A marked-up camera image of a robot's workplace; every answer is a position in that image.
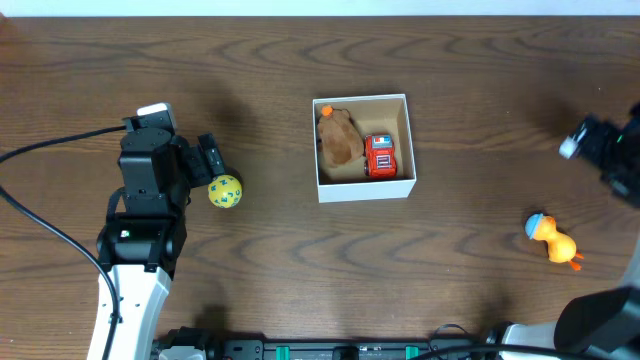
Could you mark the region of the red toy fire truck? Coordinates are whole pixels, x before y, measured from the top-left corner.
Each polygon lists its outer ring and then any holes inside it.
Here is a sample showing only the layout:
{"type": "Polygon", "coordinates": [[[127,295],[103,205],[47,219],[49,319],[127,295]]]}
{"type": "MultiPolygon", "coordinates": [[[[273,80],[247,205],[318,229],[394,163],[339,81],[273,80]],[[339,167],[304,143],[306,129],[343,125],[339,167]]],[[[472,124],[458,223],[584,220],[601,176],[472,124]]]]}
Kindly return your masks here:
{"type": "Polygon", "coordinates": [[[389,134],[365,137],[364,173],[376,179],[388,179],[397,174],[395,147],[389,134]]]}

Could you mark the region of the yellow ball with blue letters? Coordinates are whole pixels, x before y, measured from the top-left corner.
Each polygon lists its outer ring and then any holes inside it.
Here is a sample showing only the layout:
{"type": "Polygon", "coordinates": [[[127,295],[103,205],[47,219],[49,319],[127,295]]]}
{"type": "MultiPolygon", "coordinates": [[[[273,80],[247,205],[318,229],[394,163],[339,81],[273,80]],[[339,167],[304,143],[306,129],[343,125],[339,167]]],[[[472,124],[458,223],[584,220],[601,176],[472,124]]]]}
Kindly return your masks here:
{"type": "Polygon", "coordinates": [[[236,206],[243,195],[241,182],[231,175],[219,175],[213,178],[207,187],[210,202],[218,208],[236,206]]]}

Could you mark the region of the orange rubber duck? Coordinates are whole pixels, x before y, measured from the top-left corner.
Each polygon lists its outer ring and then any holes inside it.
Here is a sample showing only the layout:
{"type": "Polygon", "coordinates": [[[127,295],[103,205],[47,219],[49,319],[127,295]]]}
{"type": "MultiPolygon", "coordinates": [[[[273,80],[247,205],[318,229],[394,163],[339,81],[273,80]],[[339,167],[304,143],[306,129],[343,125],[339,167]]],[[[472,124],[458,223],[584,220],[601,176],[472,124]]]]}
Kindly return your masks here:
{"type": "Polygon", "coordinates": [[[583,260],[584,256],[578,251],[576,242],[558,230],[554,217],[543,213],[531,215],[525,222],[525,233],[531,240],[546,243],[551,262],[566,263],[574,271],[582,269],[577,259],[583,260]]]}

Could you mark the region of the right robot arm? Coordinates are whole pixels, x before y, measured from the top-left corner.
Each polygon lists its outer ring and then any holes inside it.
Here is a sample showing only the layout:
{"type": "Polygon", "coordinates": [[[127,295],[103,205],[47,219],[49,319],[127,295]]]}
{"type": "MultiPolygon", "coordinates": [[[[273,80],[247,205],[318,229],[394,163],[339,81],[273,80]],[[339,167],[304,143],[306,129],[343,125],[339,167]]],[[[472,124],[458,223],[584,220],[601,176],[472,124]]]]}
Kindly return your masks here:
{"type": "MultiPolygon", "coordinates": [[[[600,180],[614,197],[639,208],[639,106],[629,111],[622,128],[587,116],[559,147],[566,158],[579,157],[600,171],[600,180]]],[[[639,252],[635,251],[621,284],[613,289],[578,297],[555,322],[524,325],[508,323],[487,336],[502,349],[493,359],[598,359],[639,357],[639,252]]]]}

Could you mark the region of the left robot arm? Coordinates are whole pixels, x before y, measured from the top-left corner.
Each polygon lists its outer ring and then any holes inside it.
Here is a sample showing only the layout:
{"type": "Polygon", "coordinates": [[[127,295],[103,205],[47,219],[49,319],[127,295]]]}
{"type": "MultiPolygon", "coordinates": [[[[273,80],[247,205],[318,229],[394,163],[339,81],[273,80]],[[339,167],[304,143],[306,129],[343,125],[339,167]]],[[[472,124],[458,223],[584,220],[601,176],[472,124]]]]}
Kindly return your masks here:
{"type": "Polygon", "coordinates": [[[141,128],[121,141],[124,185],[109,199],[97,239],[99,306],[88,356],[147,359],[185,243],[192,189],[225,172],[212,134],[196,145],[171,130],[141,128]]]}

